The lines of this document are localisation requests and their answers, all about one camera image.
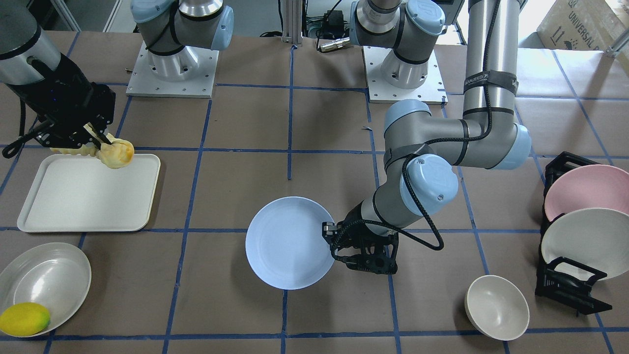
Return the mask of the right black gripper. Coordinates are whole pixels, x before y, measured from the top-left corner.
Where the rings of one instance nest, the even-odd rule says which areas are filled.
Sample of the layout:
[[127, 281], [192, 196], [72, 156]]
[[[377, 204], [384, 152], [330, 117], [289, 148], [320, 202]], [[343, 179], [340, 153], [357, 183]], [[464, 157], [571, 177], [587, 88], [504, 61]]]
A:
[[29, 103], [39, 121], [29, 136], [43, 147], [112, 144], [105, 132], [113, 122], [116, 94], [107, 85], [36, 83], [29, 86]]

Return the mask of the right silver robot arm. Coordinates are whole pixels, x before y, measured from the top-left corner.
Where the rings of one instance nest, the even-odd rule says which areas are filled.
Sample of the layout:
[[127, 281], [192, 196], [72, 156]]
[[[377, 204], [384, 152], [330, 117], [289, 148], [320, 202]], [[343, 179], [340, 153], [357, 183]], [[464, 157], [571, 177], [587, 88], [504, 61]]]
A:
[[[231, 42], [234, 11], [221, 0], [133, 0], [143, 36], [127, 93], [208, 98], [216, 59]], [[1, 2], [1, 81], [20, 98], [19, 137], [3, 148], [11, 158], [29, 140], [54, 152], [97, 157], [117, 169], [133, 144], [108, 132], [115, 93], [88, 80], [45, 34], [25, 6]]]

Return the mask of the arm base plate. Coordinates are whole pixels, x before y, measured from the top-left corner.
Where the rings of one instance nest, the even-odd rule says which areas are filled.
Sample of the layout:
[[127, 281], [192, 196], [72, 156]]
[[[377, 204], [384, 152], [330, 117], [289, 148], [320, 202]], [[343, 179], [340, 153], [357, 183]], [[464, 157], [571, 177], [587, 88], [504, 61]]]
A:
[[449, 101], [434, 52], [421, 64], [403, 62], [387, 48], [364, 46], [363, 54], [371, 103], [418, 99], [439, 105]]
[[218, 50], [186, 46], [177, 54], [158, 56], [142, 43], [126, 94], [210, 99], [219, 54]]

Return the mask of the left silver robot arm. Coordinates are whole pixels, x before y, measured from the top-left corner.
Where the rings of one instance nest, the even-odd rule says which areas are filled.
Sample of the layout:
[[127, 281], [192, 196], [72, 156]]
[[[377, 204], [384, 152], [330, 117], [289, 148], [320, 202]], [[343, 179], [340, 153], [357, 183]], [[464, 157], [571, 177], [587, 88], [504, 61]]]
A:
[[532, 148], [516, 122], [517, 29], [523, 0], [471, 0], [461, 119], [436, 118], [419, 99], [386, 112], [386, 183], [341, 222], [324, 222], [334, 260], [349, 269], [393, 275], [399, 236], [439, 251], [443, 239], [431, 220], [456, 197], [453, 166], [514, 170]]

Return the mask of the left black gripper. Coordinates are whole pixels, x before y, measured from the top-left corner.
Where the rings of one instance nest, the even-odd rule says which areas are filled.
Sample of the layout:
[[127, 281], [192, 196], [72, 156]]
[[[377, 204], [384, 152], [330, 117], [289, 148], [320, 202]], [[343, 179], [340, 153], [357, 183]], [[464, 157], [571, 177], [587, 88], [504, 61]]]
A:
[[375, 220], [322, 223], [322, 237], [334, 260], [349, 269], [378, 275], [398, 271], [399, 233], [399, 227]]

